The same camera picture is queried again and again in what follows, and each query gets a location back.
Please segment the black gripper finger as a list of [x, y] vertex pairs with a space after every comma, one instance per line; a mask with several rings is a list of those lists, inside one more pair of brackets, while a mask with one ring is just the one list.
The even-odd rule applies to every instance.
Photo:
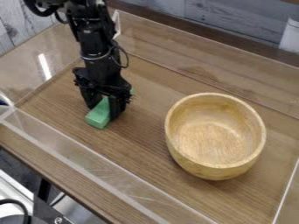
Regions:
[[116, 120], [127, 108], [127, 98], [124, 96], [111, 95], [108, 97], [110, 119]]
[[80, 88], [80, 94], [90, 109], [94, 109], [103, 99], [102, 88]]

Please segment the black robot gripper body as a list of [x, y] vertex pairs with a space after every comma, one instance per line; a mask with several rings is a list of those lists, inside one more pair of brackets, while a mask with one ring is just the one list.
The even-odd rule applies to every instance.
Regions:
[[131, 84], [122, 77], [122, 59], [119, 53], [98, 56], [82, 54], [84, 67], [75, 67], [75, 85], [80, 88], [102, 88], [104, 95], [119, 95], [131, 89]]

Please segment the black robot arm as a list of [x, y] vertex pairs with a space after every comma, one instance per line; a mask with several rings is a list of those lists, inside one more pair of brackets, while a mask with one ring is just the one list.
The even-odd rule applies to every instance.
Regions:
[[23, 0], [39, 17], [54, 15], [70, 26], [80, 46], [84, 67], [75, 67], [75, 85], [90, 109], [107, 98], [111, 120], [118, 119], [131, 100], [132, 85], [122, 76], [124, 48], [115, 41], [118, 33], [108, 13], [108, 0]]

